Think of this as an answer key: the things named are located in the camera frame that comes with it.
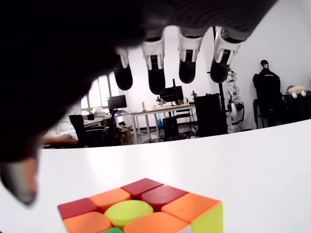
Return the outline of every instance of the rubik's cube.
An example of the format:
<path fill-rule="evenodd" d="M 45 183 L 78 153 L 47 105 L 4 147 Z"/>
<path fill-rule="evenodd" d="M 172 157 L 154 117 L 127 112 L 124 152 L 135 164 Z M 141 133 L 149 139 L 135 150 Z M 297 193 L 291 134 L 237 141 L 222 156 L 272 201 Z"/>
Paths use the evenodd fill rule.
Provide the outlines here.
<path fill-rule="evenodd" d="M 223 233 L 221 201 L 147 178 L 58 210 L 68 233 Z"/>

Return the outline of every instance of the table leg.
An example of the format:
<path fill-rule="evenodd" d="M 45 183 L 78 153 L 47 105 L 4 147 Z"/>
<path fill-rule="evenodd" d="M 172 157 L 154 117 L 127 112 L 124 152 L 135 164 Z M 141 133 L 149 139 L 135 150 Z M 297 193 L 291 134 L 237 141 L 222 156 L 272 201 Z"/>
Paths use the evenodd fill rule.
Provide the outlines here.
<path fill-rule="evenodd" d="M 136 124 L 135 124 L 135 117 L 134 116 L 132 116 L 132 125 L 133 125 L 133 132 L 134 132 L 134 143 L 138 144 L 137 131 L 136 131 Z"/>
<path fill-rule="evenodd" d="M 116 119 L 116 126 L 119 127 L 118 117 L 115 117 L 115 119 Z"/>
<path fill-rule="evenodd" d="M 160 132 L 159 132 L 159 127 L 157 126 L 156 114 L 154 114 L 154 115 L 155 115 L 155 127 L 156 127 L 157 137 L 158 137 L 158 139 L 160 139 Z"/>
<path fill-rule="evenodd" d="M 138 128 L 138 134 L 140 135 L 140 127 L 139 127 L 139 122 L 138 122 L 138 116 L 136 117 L 136 123 L 137 123 L 137 128 Z"/>
<path fill-rule="evenodd" d="M 145 115 L 145 119 L 146 119 L 146 126 L 147 126 L 147 134 L 149 135 L 149 137 L 150 137 L 150 139 L 151 139 L 148 115 Z"/>

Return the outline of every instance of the white desk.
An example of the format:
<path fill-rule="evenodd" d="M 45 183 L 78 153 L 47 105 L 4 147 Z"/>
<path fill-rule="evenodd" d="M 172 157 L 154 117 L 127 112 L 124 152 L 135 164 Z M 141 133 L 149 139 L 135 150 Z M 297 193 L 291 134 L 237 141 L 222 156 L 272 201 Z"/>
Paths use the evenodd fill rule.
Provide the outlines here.
<path fill-rule="evenodd" d="M 129 115 L 130 113 L 132 113 L 132 112 L 115 114 L 116 124 L 119 125 L 118 117 L 123 117 L 123 116 Z M 111 115 L 105 115 L 103 117 L 96 117 L 94 120 L 84 121 L 84 127 L 90 127 L 90 126 L 94 126 L 94 125 L 100 126 L 102 120 L 110 119 L 110 118 L 111 118 Z"/>
<path fill-rule="evenodd" d="M 173 112 L 173 111 L 177 111 L 177 110 L 186 110 L 186 109 L 193 109 L 195 108 L 194 104 L 182 104 L 182 105 L 176 105 L 176 106 L 161 106 L 161 108 L 156 108 L 156 109 L 148 109 L 147 111 L 137 111 L 134 113 L 131 113 L 131 117 L 132 117 L 132 129 L 134 132 L 134 140 L 135 140 L 135 144 L 138 144 L 138 137 L 137 137 L 137 131 L 136 131 L 136 126 L 138 128 L 138 132 L 140 133 L 140 127 L 139 127 L 139 123 L 138 123 L 138 116 L 145 116 L 146 119 L 146 127 L 147 127 L 147 134 L 149 135 L 149 137 L 151 138 L 151 134 L 150 134 L 150 127 L 149 127 L 149 120 L 148 120 L 148 115 L 153 114 L 155 116 L 155 127 L 156 127 L 156 132 L 158 137 L 159 136 L 159 128 L 157 126 L 157 118 L 156 115 L 159 113 L 167 113 L 167 112 Z"/>
<path fill-rule="evenodd" d="M 90 127 L 90 126 L 100 126 L 101 125 L 101 121 L 103 120 L 104 118 L 101 117 L 100 119 L 94 119 L 94 120 L 85 120 L 84 121 L 84 127 Z"/>
<path fill-rule="evenodd" d="M 224 233 L 309 233 L 311 120 L 110 148 L 42 150 L 32 209 L 0 186 L 0 231 L 65 233 L 57 205 L 148 177 L 224 202 Z"/>

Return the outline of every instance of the computer monitor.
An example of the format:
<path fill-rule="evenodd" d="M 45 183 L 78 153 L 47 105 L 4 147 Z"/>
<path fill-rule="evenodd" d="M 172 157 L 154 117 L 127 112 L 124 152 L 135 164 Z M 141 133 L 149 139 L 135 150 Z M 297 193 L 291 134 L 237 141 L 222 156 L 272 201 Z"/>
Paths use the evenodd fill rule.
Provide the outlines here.
<path fill-rule="evenodd" d="M 126 108 L 126 99 L 125 95 L 121 96 L 111 96 L 107 98 L 108 100 L 108 108 L 109 109 L 117 109 L 117 108 Z"/>
<path fill-rule="evenodd" d="M 183 89 L 181 86 L 177 86 L 177 99 L 184 100 Z M 176 101 L 176 93 L 173 87 L 165 88 L 163 94 L 160 95 L 161 99 L 164 99 L 166 102 Z"/>

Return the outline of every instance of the window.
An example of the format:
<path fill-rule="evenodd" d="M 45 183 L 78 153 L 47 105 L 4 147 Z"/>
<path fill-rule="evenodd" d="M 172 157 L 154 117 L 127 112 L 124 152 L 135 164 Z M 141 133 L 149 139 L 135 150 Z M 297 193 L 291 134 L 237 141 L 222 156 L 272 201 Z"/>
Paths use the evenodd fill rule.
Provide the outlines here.
<path fill-rule="evenodd" d="M 98 77 L 92 83 L 88 94 L 81 99 L 82 110 L 91 111 L 93 108 L 108 108 L 107 97 L 118 96 L 119 88 L 114 73 Z"/>

